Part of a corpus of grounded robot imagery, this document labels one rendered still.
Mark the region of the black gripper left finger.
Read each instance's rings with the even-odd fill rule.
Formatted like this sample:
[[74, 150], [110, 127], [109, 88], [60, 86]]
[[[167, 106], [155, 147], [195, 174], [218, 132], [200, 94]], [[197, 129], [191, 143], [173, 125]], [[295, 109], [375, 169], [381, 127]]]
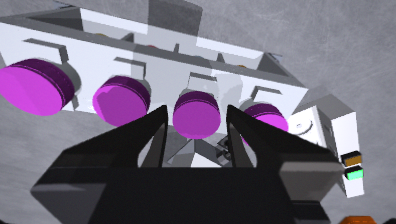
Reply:
[[167, 105], [162, 105], [139, 119], [64, 149], [50, 167], [138, 167], [139, 154], [152, 137], [149, 151], [140, 167], [162, 167], [167, 130], [168, 110]]

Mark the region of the white tray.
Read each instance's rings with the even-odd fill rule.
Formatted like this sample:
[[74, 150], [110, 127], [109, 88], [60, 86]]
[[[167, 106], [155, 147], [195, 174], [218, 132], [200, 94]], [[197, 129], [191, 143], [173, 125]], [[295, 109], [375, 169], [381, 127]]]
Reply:
[[329, 148], [345, 166], [337, 184], [347, 198], [364, 194], [354, 110], [329, 94], [295, 108], [287, 122], [288, 132]]

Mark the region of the white button housing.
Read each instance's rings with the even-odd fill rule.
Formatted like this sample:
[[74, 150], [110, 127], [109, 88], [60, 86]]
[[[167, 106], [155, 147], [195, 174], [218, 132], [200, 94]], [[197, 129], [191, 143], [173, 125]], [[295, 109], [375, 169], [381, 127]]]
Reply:
[[232, 167], [228, 135], [217, 144], [228, 151], [221, 151], [203, 139], [191, 139], [167, 162], [170, 167]]

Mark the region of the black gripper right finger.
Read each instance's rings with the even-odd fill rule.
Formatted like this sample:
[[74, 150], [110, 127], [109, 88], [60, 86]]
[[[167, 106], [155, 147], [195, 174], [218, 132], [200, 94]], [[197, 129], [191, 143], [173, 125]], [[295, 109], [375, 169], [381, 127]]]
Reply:
[[258, 120], [233, 105], [227, 106], [226, 125], [232, 167], [254, 167], [243, 137], [256, 155], [256, 167], [278, 171], [292, 202], [320, 203], [345, 172], [330, 149]]

